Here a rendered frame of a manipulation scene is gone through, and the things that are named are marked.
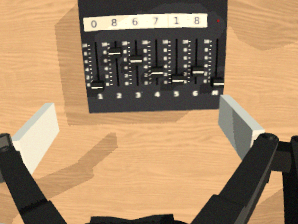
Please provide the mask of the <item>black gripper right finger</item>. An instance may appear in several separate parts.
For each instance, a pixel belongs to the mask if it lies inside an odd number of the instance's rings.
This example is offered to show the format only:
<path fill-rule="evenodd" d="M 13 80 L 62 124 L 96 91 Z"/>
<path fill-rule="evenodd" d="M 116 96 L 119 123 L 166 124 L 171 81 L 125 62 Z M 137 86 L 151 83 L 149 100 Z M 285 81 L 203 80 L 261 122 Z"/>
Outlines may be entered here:
<path fill-rule="evenodd" d="M 220 95 L 218 125 L 243 160 L 190 224 L 247 224 L 271 171 L 282 172 L 284 224 L 298 224 L 298 135 L 265 133 L 230 95 Z"/>

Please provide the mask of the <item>black lighting desk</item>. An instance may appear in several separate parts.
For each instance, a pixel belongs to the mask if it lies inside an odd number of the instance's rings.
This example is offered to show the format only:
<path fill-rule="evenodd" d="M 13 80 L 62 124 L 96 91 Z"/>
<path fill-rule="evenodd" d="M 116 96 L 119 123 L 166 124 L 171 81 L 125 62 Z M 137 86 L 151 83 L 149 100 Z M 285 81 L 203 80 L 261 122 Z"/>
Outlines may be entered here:
<path fill-rule="evenodd" d="M 219 109 L 228 0 L 78 0 L 78 12 L 89 114 Z"/>

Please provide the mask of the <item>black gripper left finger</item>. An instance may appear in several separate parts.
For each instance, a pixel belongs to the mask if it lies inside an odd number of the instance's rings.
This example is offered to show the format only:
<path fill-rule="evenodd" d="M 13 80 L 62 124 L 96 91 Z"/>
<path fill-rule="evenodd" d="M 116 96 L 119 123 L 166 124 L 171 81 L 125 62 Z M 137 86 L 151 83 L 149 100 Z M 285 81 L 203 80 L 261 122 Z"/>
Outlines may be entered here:
<path fill-rule="evenodd" d="M 12 137 L 0 134 L 0 183 L 6 182 L 25 224 L 67 224 L 32 177 L 58 133 L 54 103 L 45 103 Z"/>

